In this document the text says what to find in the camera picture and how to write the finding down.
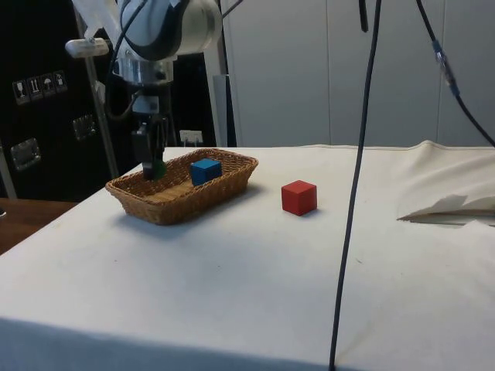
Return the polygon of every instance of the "white wall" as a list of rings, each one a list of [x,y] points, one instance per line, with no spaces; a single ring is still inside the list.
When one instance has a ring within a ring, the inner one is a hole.
[[[424,3],[466,103],[495,135],[495,2]],[[224,25],[239,145],[357,143],[371,38],[357,0],[246,0]],[[367,144],[425,139],[486,144],[441,81],[416,1],[385,1]]]

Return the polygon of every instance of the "wooden block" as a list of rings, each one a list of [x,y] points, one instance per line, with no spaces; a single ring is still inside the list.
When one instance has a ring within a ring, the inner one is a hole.
[[[222,163],[205,158],[191,165],[191,179],[195,187],[222,176]]]
[[[316,185],[298,180],[282,187],[282,208],[289,213],[303,216],[317,209]]]

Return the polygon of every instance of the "metal pole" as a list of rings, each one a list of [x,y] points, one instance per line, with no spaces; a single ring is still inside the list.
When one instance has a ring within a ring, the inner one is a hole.
[[[0,142],[0,176],[2,177],[3,185],[7,196],[10,199],[17,199],[17,193],[15,193],[14,183],[12,177],[10,176],[9,166],[7,165],[7,160],[5,159],[5,153],[3,152],[2,143]]]
[[[79,36],[84,38],[84,32],[86,31],[86,25],[84,20],[81,18],[79,12],[74,9],[76,15],[77,30],[79,31]],[[100,102],[100,98],[96,91],[97,73],[96,67],[94,66],[93,58],[84,58],[86,64],[87,77],[90,80],[91,85],[91,95],[93,96],[94,110],[97,115],[98,125],[100,126],[101,138],[103,139],[103,146],[105,148],[105,153],[107,155],[108,169],[110,170],[111,177],[118,177],[118,167],[117,160],[115,159],[114,146],[111,141],[110,129],[108,127],[107,116],[104,111],[103,104]]]

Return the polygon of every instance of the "blue cube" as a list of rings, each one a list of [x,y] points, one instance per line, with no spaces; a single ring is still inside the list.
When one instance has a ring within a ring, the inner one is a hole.
[[[220,176],[222,176],[222,163],[220,161],[205,158],[191,165],[191,179],[195,187]]]

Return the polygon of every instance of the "white cloth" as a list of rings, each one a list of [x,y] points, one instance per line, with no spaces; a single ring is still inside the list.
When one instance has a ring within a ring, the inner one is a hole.
[[[248,192],[198,220],[154,226],[102,190],[0,257],[0,370],[326,370],[356,151],[236,151],[260,160]],[[415,161],[487,156],[366,150],[339,369],[494,369],[495,228],[396,220]],[[318,212],[282,211],[296,179]]]

